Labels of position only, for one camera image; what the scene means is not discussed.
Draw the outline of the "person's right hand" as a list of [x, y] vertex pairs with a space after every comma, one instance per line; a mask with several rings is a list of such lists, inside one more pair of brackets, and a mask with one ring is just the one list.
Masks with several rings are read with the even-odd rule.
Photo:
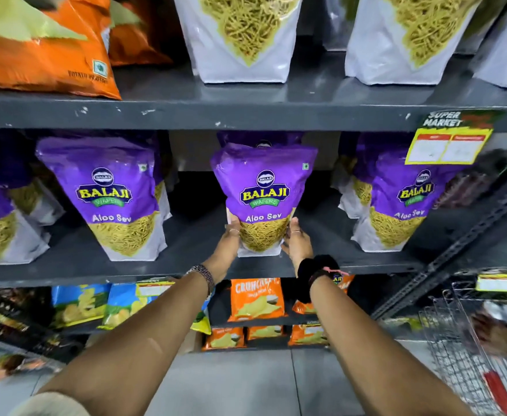
[[313, 248], [309, 235], [301, 228], [298, 217], [291, 218], [281, 249], [291, 259], [294, 274], [298, 278], [299, 266], [307, 258], [313, 258]]

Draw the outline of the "person's left hand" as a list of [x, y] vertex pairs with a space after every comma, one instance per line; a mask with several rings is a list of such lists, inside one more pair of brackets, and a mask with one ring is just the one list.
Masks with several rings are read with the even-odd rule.
[[241, 224], [238, 217], [231, 217], [225, 226], [225, 232], [219, 240], [215, 251], [202, 265], [211, 274], [215, 284], [220, 283], [227, 275], [229, 267], [237, 257], [241, 244]]

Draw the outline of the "purple snack packet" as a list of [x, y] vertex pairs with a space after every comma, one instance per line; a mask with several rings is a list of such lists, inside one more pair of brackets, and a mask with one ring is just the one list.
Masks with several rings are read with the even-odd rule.
[[237, 256], [277, 256], [313, 171], [318, 149], [294, 144], [251, 147], [229, 143], [210, 159], [226, 198], [229, 223], [240, 223]]

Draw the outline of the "person's right forearm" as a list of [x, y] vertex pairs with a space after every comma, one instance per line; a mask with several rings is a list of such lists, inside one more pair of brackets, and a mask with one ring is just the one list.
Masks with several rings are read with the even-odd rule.
[[319, 321], [369, 416], [473, 416], [416, 356], [372, 320], [327, 275], [310, 289]]

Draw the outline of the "person's left forearm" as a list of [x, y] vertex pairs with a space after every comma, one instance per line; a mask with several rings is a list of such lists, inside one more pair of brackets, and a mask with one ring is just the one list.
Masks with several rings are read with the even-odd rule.
[[215, 286], [198, 265], [70, 362], [39, 393], [74, 398], [91, 416], [144, 416]]

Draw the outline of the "black hair scrunchie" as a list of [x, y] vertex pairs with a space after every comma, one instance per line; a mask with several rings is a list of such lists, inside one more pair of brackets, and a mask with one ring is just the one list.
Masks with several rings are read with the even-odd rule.
[[296, 278], [297, 300], [303, 303], [310, 303], [311, 289], [308, 286], [309, 278], [317, 270], [329, 267], [333, 270], [340, 270], [336, 260], [330, 255], [316, 255], [313, 258], [307, 258], [299, 266], [298, 278]]

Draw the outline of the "grey metal shelf board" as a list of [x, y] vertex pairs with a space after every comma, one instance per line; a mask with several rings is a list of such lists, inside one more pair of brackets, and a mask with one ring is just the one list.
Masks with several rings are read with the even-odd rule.
[[435, 86], [365, 85], [344, 77], [344, 53], [298, 43], [285, 84], [203, 84], [189, 63], [114, 71], [122, 100], [0, 90], [0, 128], [414, 131], [430, 112], [504, 111], [507, 89], [450, 60]]
[[[485, 218], [501, 218], [507, 206], [507, 180], [490, 197], [466, 209], [436, 209], [400, 252], [368, 253], [353, 242], [354, 221], [338, 208], [339, 193], [330, 173], [315, 171], [296, 210], [315, 253], [329, 254], [346, 272], [386, 274], [418, 272], [452, 251], [456, 241], [480, 230]], [[179, 276], [213, 252], [226, 224], [225, 196], [212, 172], [182, 172], [169, 194], [172, 217], [164, 223], [168, 247], [153, 262], [111, 262], [76, 209], [50, 226], [50, 249], [27, 265], [0, 265], [0, 288], [134, 282]]]

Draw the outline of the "pink wrist band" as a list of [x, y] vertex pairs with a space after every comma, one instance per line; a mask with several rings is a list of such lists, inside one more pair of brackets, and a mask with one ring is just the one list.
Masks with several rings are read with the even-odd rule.
[[323, 267], [314, 272], [314, 274], [309, 278], [309, 288], [311, 288], [313, 283], [321, 277], [331, 279], [340, 289], [347, 289], [354, 278], [353, 275], [343, 272], [342, 270], [333, 270], [329, 267]]

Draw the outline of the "small orange chip bag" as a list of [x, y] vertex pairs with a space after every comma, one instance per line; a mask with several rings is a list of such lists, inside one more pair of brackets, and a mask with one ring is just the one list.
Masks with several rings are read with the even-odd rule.
[[284, 326], [253, 326], [247, 329], [247, 342], [259, 339], [277, 338], [284, 334]]
[[[334, 284], [337, 285], [344, 293], [347, 293], [350, 284], [353, 282], [355, 278], [354, 274], [346, 273], [341, 276], [334, 276], [333, 281]], [[313, 304], [303, 303], [299, 300], [296, 300], [292, 310], [297, 314], [316, 314], [316, 309]]]
[[290, 347], [305, 345], [329, 345], [326, 332], [320, 324], [295, 324], [291, 327]]
[[231, 280], [231, 314], [228, 322], [286, 317], [280, 278]]
[[246, 348], [243, 327], [212, 328], [206, 336], [203, 351]]

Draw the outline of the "yellow chip bag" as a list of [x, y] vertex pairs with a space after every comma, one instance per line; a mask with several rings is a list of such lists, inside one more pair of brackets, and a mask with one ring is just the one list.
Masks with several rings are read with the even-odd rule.
[[192, 323], [190, 329], [202, 333], [204, 335], [211, 335], [212, 329], [211, 324], [209, 321], [209, 314], [208, 314], [208, 305], [211, 300], [211, 296], [209, 296], [204, 302], [201, 307], [200, 312], [196, 315], [194, 322]]

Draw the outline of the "small yellow price label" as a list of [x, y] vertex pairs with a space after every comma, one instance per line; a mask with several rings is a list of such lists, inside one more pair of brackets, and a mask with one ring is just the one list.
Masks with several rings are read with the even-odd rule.
[[507, 293], [507, 274], [503, 273], [479, 274], [476, 279], [475, 290], [478, 292]]
[[158, 297], [176, 283], [175, 279], [150, 279], [136, 283], [138, 298]]

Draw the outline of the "row of purple pouches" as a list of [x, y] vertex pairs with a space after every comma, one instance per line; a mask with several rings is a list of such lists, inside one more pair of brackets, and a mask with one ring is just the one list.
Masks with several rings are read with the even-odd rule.
[[[292, 135], [270, 145], [272, 136], [255, 141], [248, 135], [225, 145], [303, 145]], [[35, 155], [110, 261], [155, 261], [167, 248], [164, 222], [171, 211], [155, 135], [54, 135], [38, 141]], [[29, 156], [21, 136], [0, 131], [0, 265], [31, 263], [48, 251], [42, 227], [55, 224], [65, 212], [33, 173]]]

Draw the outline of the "blue chip bag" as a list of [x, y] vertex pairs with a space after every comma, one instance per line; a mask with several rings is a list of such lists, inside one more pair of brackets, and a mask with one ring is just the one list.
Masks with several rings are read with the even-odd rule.
[[111, 284], [54, 286], [53, 328], [66, 328], [104, 318]]
[[143, 294], [137, 283], [119, 283], [111, 286], [103, 321], [97, 327], [111, 330], [155, 300], [158, 295]]

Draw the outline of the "dark packet with green cap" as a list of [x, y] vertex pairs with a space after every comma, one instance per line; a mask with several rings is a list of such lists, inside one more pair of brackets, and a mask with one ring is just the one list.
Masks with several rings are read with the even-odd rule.
[[507, 149], [494, 149], [478, 156], [446, 185], [433, 209], [459, 209], [492, 196], [507, 182]]

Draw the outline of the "large orange chip bag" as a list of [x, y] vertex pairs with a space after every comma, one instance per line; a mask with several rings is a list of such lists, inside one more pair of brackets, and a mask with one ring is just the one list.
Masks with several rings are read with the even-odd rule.
[[174, 15], [167, 0], [110, 0], [111, 66], [174, 65]]
[[111, 0], [0, 0], [0, 89], [121, 100]]

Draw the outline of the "dark packets in cart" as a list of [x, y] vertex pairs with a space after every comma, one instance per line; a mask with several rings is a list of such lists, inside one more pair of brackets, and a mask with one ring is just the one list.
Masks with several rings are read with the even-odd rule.
[[507, 304], [486, 300], [470, 323], [486, 353], [507, 359]]

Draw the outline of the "row of dark snack packets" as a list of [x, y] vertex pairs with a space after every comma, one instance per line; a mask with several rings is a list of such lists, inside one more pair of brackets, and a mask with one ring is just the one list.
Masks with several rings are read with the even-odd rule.
[[53, 309], [42, 288], [0, 289], [0, 356], [40, 359], [51, 368], [62, 368], [84, 349], [76, 338], [49, 326]]

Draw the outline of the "white sleeve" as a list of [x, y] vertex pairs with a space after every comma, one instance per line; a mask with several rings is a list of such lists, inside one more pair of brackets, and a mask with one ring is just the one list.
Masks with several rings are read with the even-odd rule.
[[8, 416], [91, 416], [74, 398], [57, 392], [39, 393], [17, 405]]

